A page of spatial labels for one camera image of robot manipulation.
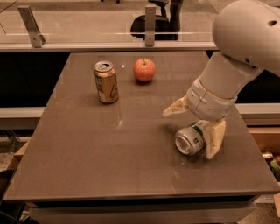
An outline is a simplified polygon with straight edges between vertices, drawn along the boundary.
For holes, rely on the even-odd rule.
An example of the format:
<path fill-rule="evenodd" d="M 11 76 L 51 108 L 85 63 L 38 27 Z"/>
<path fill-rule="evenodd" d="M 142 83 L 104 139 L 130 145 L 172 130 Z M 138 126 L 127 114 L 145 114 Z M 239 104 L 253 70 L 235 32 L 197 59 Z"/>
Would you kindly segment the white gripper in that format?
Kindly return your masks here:
<path fill-rule="evenodd" d="M 196 79 L 184 97 L 164 110 L 163 117 L 183 114 L 190 109 L 199 119 L 213 121 L 203 128 L 206 158 L 212 159 L 219 152 L 225 135 L 226 121 L 222 118 L 229 114 L 236 100 L 237 97 L 224 99 L 212 94 Z"/>

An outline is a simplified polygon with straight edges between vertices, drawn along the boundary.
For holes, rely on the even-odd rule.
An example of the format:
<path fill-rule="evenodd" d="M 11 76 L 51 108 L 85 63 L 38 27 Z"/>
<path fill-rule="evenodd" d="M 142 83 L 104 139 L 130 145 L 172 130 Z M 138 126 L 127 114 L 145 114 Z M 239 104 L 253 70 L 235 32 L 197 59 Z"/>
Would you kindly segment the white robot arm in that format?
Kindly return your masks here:
<path fill-rule="evenodd" d="M 176 134 L 178 149 L 192 155 L 206 147 L 212 158 L 221 148 L 225 118 L 237 95 L 262 71 L 280 75 L 280 9 L 258 0 L 237 0 L 226 6 L 213 22 L 218 51 L 186 95 L 163 116 L 192 112 L 199 118 Z"/>

